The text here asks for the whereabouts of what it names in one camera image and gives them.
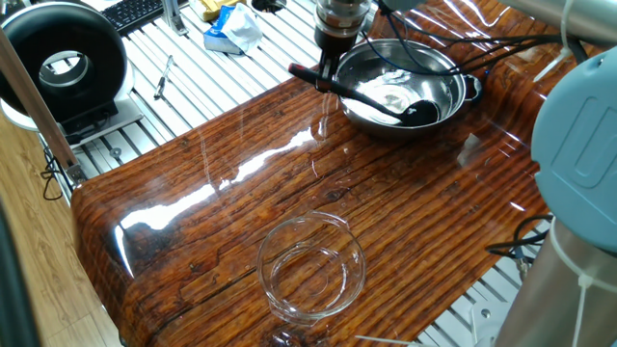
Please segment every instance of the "wooden table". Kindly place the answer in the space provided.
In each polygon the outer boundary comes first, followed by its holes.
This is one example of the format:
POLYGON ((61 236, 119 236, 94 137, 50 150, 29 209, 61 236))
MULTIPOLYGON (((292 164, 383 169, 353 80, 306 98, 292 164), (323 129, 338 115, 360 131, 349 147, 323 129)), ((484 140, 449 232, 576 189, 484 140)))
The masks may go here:
MULTIPOLYGON (((441 25, 462 35, 556 32, 495 0, 466 3, 430 0, 409 16, 450 36, 441 25)), ((382 18, 374 28, 391 36, 382 18)), ((484 246, 546 211, 531 131, 572 64, 531 79, 559 49, 497 64, 481 75, 479 104, 408 143, 362 134, 335 97, 292 79, 83 184, 72 200, 79 258, 130 346, 279 346, 285 334, 307 346, 370 344, 355 334, 412 340, 496 262, 484 246), (310 210, 349 222, 367 275, 351 306, 299 328, 270 313, 255 263, 273 227, 310 210)), ((460 61, 479 50, 446 52, 460 61)))

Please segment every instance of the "floor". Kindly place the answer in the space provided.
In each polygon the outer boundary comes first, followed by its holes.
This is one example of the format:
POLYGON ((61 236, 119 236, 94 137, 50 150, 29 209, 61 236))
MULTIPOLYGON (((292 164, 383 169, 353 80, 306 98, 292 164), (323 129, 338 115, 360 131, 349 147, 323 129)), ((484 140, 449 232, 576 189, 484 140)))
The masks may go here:
MULTIPOLYGON (((0 199, 38 319, 49 347, 120 347, 118 330, 94 293, 73 248, 70 209, 64 199, 42 197, 45 167, 33 132, 0 115, 0 199)), ((49 195, 60 192, 50 183, 49 195)))

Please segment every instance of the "white cloth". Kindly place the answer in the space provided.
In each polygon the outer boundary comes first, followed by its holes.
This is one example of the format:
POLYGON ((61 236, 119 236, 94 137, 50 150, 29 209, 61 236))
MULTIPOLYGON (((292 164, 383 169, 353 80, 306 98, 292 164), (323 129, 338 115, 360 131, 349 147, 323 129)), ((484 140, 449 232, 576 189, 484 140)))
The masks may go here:
POLYGON ((246 54, 261 42, 263 34, 257 25, 256 16, 249 7, 242 3, 235 6, 221 33, 237 45, 246 54))

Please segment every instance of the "metal bowl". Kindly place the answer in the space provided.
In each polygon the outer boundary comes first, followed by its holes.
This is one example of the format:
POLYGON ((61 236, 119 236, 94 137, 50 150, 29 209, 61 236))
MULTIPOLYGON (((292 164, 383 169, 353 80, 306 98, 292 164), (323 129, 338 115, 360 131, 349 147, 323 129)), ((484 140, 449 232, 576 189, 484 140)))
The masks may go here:
MULTIPOLYGON (((405 52, 400 41, 373 40, 375 49, 400 67, 421 70, 405 52)), ((415 41, 407 41, 414 58, 424 67, 445 71, 454 63, 433 48, 415 41)), ((409 139, 435 129, 452 119, 465 101, 480 96, 481 85, 470 75, 435 76, 408 72, 385 62, 367 43, 350 50, 340 61, 335 79, 346 87, 370 96, 394 112, 401 113, 421 99, 434 101, 440 109, 437 122, 423 126, 402 126, 400 120, 385 115, 359 101, 341 97, 345 115, 361 130, 386 139, 409 139), (467 98, 466 79, 476 89, 473 98, 467 98)))

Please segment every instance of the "black handle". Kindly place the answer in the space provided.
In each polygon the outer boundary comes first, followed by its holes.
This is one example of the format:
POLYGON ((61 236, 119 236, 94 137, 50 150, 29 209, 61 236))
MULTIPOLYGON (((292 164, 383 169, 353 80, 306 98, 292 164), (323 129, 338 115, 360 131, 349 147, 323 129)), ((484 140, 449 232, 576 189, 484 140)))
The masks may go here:
POLYGON ((359 102, 364 103, 368 106, 371 106, 379 110, 382 113, 385 113, 389 116, 393 116, 395 118, 400 119, 399 114, 392 112, 391 110, 386 108, 384 105, 378 103, 372 98, 364 95, 363 93, 347 88, 336 81, 326 80, 322 78, 319 75, 319 73, 311 70, 310 68, 306 68, 298 64, 291 64, 289 65, 289 73, 291 73, 292 75, 300 78, 301 80, 307 83, 312 84, 313 86, 316 86, 317 81, 319 81, 319 88, 322 91, 331 92, 339 96, 349 97, 351 99, 358 100, 359 102))
POLYGON ((0 344, 4 347, 41 347, 21 264, 0 201, 0 344))
POLYGON ((158 85, 156 85, 156 92, 154 93, 154 100, 158 100, 163 96, 163 91, 165 90, 165 79, 165 76, 163 76, 158 80, 158 85))

